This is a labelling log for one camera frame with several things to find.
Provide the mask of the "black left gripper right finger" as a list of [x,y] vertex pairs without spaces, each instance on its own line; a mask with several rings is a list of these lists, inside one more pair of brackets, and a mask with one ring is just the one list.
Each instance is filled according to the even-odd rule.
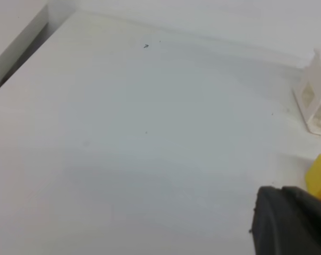
[[321,247],[321,200],[295,186],[284,186],[282,191],[297,205],[308,232]]

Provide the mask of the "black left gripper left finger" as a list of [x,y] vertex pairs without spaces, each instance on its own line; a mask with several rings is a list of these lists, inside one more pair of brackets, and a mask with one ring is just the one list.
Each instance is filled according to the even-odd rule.
[[308,254],[309,237],[296,208],[282,190],[258,190],[251,233],[256,254]]

